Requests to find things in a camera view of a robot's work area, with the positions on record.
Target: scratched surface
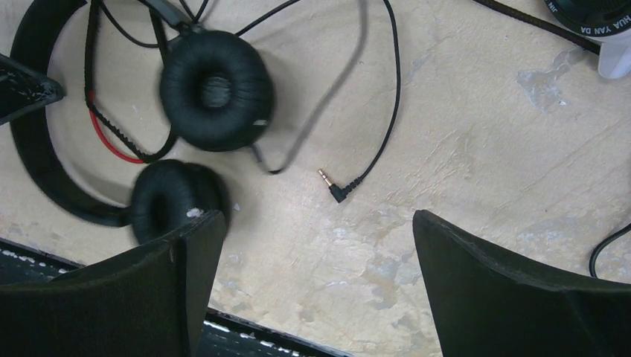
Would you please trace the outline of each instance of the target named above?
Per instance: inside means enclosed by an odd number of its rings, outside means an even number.
[[[0,4],[7,53],[28,0]],[[216,0],[209,27],[238,30],[281,0]],[[505,0],[551,20],[543,1]],[[195,8],[200,1],[192,1]],[[337,205],[317,174],[348,183],[372,159],[394,99],[388,17],[368,1],[365,47],[291,170],[266,176],[247,152],[178,143],[170,157],[207,164],[234,195],[234,222],[210,305],[358,356],[439,356],[411,218],[430,209],[520,254],[586,274],[593,245],[631,220],[630,80],[605,81],[596,58],[467,0],[393,1],[403,99],[391,144],[365,183]],[[125,28],[151,40],[144,9],[113,2]],[[140,167],[110,155],[83,104],[87,9],[65,29],[48,75],[68,92],[49,126],[73,177],[125,202]],[[246,36],[278,90],[261,141],[272,164],[318,108],[362,41],[356,1],[303,1]],[[148,150],[167,124],[156,97],[160,58],[106,22],[99,107]],[[81,222],[29,182],[0,129],[0,236],[93,263],[132,246],[127,229]],[[631,239],[602,256],[608,279],[631,283]]]

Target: gold connector tip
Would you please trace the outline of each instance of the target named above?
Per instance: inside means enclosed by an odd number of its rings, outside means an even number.
[[[322,176],[322,179],[324,179],[324,182],[326,182],[329,187],[333,186],[333,183],[331,182],[331,180],[329,180],[327,174],[324,173],[324,171],[318,170],[318,173],[320,174],[320,176]]]

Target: chipped black edge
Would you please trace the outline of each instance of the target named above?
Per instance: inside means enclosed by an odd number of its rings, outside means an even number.
[[[0,238],[0,284],[45,283],[84,265]],[[215,309],[206,312],[198,356],[351,355]]]

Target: beige surface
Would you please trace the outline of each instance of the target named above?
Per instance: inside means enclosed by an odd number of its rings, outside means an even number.
[[[206,24],[238,30],[280,2],[217,0]],[[543,1],[505,2],[551,18]],[[0,5],[1,52],[28,3]],[[141,7],[108,3],[133,34],[151,39]],[[471,1],[393,1],[400,119],[375,171],[337,205],[317,169],[339,183],[360,173],[394,99],[387,13],[381,1],[368,3],[365,50],[291,170],[265,176],[247,152],[210,154],[182,142],[170,157],[221,172],[240,209],[211,306],[358,356],[437,356],[411,235],[414,210],[585,274],[592,246],[630,219],[630,82],[602,80],[596,57]],[[246,36],[279,89],[277,122],[263,140],[269,157],[281,159],[344,68],[359,38],[358,14],[356,1],[304,1]],[[77,177],[124,201],[141,167],[110,155],[92,130],[83,104],[86,17],[84,7],[55,49],[48,74],[68,97],[48,108],[49,126],[66,165],[81,168]],[[99,41],[100,106],[157,149],[167,131],[157,51],[135,47],[108,23]],[[0,135],[0,236],[82,263],[132,247],[129,230],[86,224],[47,201],[23,171],[6,126]],[[631,282],[628,242],[603,256],[604,277]]]

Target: audio jack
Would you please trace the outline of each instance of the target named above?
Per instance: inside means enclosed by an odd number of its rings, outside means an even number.
[[[329,187],[329,191],[331,192],[331,195],[333,195],[333,198],[336,199],[337,203],[342,203],[342,201],[346,199],[347,193],[337,184],[332,183],[332,181],[329,179],[329,176],[327,176],[324,171],[318,170],[318,173],[320,174],[320,176],[322,176],[324,182],[327,183],[327,186]]]

